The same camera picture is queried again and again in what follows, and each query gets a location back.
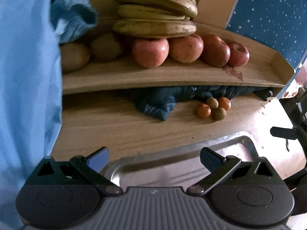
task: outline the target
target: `screw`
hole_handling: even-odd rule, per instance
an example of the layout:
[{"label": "screw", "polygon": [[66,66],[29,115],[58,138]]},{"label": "screw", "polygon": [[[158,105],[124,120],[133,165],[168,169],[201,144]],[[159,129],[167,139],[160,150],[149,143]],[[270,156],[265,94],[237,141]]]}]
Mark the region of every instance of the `screw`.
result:
[{"label": "screw", "polygon": [[205,191],[204,188],[200,185],[193,185],[188,188],[188,192],[191,194],[201,194],[204,191]]},{"label": "screw", "polygon": [[122,193],[122,188],[119,186],[108,186],[106,187],[106,192],[109,194],[121,194]]}]

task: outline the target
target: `blue polka dot wall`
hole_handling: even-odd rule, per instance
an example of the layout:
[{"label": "blue polka dot wall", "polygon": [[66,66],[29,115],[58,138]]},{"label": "blue polka dot wall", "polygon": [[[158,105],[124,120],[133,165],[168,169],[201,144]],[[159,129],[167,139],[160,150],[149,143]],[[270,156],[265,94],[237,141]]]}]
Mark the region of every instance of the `blue polka dot wall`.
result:
[{"label": "blue polka dot wall", "polygon": [[307,0],[239,0],[227,29],[277,50],[295,69],[307,47]]}]

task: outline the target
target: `metal edge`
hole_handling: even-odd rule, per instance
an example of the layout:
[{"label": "metal edge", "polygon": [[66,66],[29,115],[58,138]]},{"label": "metal edge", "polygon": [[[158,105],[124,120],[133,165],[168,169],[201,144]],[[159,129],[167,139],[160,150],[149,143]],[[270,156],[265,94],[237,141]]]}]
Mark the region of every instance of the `metal edge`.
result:
[{"label": "metal edge", "polygon": [[154,153],[140,154],[140,155],[132,156],[132,157],[123,157],[111,163],[106,169],[104,176],[105,178],[109,179],[115,184],[117,183],[117,180],[118,180],[118,184],[116,185],[119,186],[119,178],[115,176],[116,176],[117,171],[126,165],[152,162],[157,159],[161,159],[161,157],[163,157],[163,159],[166,159],[166,158],[171,158],[171,157],[178,156],[178,155],[188,154],[188,153],[191,153],[197,150],[200,151],[203,147],[213,147],[219,142],[229,143],[231,141],[234,141],[244,136],[248,137],[251,140],[252,144],[254,145],[255,152],[251,153],[251,155],[258,156],[258,152],[257,152],[258,147],[257,147],[257,143],[254,137],[246,131],[239,131],[239,132],[235,132],[235,133],[223,136],[223,137],[210,139],[210,140],[202,141],[202,142],[197,142],[193,144],[183,145],[183,146],[179,146],[175,148],[170,148],[167,150],[161,150],[161,151],[157,151]]}]

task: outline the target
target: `shelf board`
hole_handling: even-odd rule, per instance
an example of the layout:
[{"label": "shelf board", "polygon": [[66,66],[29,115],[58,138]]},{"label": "shelf board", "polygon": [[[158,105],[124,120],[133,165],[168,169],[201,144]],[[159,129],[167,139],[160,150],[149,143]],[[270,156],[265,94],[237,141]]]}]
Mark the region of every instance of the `shelf board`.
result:
[{"label": "shelf board", "polygon": [[252,39],[210,26],[197,25],[200,36],[219,35],[224,40],[236,40],[250,51],[250,60],[241,72],[240,80],[227,74],[222,68],[214,68],[196,60],[181,64],[172,58],[159,67],[145,69],[130,56],[107,63],[92,62],[79,71],[63,76],[63,94],[75,94],[100,90],[115,90],[150,86],[173,85],[250,85],[284,87],[294,74],[290,65],[275,50]]}]

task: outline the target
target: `wooden shelf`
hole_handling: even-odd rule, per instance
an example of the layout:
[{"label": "wooden shelf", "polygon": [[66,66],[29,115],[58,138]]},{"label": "wooden shelf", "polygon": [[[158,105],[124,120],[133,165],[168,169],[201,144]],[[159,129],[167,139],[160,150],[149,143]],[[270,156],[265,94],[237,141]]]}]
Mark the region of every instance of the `wooden shelf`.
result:
[{"label": "wooden shelf", "polygon": [[108,63],[90,63],[83,69],[63,76],[63,94],[172,85],[252,85],[282,88],[294,74],[293,69],[275,50],[227,30],[197,24],[197,34],[216,34],[223,40],[244,44],[250,61],[236,68],[243,80],[196,60],[181,64],[168,58],[160,67],[145,69],[132,56]]},{"label": "wooden shelf", "polygon": [[226,118],[217,122],[195,116],[199,103],[178,103],[169,118],[160,122],[139,113],[116,91],[64,96],[63,125],[52,156],[57,161],[68,160],[107,146],[114,161],[247,131],[256,140],[259,156],[267,157],[283,178],[304,167],[298,140],[288,141],[288,152],[285,139],[270,134],[272,126],[292,128],[276,98],[264,102],[253,94],[237,96],[231,100]]}]

